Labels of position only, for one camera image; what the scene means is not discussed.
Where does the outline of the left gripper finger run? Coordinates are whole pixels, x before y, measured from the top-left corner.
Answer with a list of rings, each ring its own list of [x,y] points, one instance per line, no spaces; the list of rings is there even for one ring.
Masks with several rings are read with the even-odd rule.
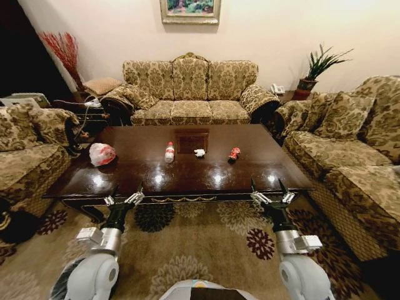
[[[124,200],[124,203],[137,206],[144,199],[143,184],[140,182],[137,191]]]
[[[108,196],[106,196],[106,197],[104,198],[104,202],[106,203],[106,206],[114,205],[114,196],[116,195],[116,193],[117,193],[117,191],[118,191],[118,187],[119,187],[119,185],[117,184],[117,185],[113,188],[111,194],[108,195]]]

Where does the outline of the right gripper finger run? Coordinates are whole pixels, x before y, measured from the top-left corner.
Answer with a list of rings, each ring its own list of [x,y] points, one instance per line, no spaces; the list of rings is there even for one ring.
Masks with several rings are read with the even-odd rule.
[[[262,204],[262,203],[266,204],[267,203],[266,197],[262,193],[260,193],[260,192],[258,192],[256,190],[256,183],[255,183],[253,177],[251,177],[251,190],[252,190],[251,198],[254,201],[256,201],[259,204]]]
[[[284,183],[281,181],[281,179],[278,179],[279,185],[281,187],[281,190],[283,192],[283,197],[281,199],[281,202],[283,204],[291,204],[292,200],[295,198],[295,194],[284,185]]]

